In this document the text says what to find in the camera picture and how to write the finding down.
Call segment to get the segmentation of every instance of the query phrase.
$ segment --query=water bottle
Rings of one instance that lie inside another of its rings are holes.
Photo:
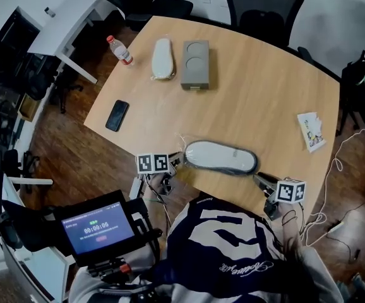
[[[123,64],[127,66],[132,66],[135,63],[133,61],[132,55],[129,53],[129,51],[122,42],[115,39],[114,36],[108,36],[107,42],[111,51]]]

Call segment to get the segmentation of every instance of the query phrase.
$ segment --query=gray box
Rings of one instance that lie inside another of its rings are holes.
[[[184,90],[209,89],[209,42],[184,42],[182,53],[181,86]]]

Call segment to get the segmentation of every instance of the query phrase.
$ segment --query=display screen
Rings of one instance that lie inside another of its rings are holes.
[[[76,254],[113,245],[135,234],[120,203],[62,220]]]

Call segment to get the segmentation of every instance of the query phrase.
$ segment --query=wooden table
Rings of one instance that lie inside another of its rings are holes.
[[[176,77],[151,80],[156,40],[172,41]],[[180,65],[185,40],[209,40],[209,91],[184,91]],[[179,150],[190,134],[256,153],[260,170],[307,182],[306,218],[321,189],[333,148],[339,84],[312,65],[267,43],[230,30],[154,16],[129,48],[134,68],[120,62],[98,95],[85,125],[133,155]],[[116,100],[130,104],[118,133],[105,128]],[[309,153],[297,115],[317,112],[327,144]],[[183,169],[178,176],[208,194],[263,214],[265,197],[252,177]]]

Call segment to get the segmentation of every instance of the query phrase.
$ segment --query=black smartphone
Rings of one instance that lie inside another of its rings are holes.
[[[125,114],[128,111],[129,104],[125,101],[116,100],[114,107],[112,108],[111,114],[105,124],[105,127],[112,131],[119,131],[122,121],[124,120]]]

